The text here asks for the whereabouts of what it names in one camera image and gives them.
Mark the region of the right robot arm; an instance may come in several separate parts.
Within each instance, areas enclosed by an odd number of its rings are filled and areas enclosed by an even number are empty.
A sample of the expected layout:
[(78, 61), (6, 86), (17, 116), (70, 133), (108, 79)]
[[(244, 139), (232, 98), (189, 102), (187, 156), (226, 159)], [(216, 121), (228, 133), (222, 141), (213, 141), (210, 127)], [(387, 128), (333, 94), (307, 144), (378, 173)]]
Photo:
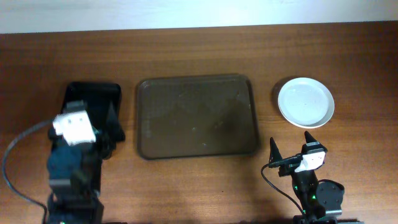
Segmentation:
[(294, 223), (337, 223), (337, 217), (342, 214), (345, 188), (333, 180), (317, 178), (315, 171), (325, 163), (328, 149), (308, 131), (304, 135), (306, 143), (301, 152), (286, 158), (281, 156), (274, 139), (270, 138), (269, 163), (262, 168), (278, 168), (279, 177), (290, 176), (298, 201), (270, 181), (267, 183), (299, 209), (300, 215), (293, 217)]

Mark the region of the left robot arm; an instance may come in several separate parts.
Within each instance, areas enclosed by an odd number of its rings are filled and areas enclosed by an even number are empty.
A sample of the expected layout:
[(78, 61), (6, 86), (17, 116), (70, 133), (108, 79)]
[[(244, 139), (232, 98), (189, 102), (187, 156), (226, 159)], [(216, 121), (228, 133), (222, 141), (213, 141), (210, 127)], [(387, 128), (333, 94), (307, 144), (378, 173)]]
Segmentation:
[(48, 223), (101, 223), (103, 161), (125, 140), (113, 102), (68, 102), (49, 130)]

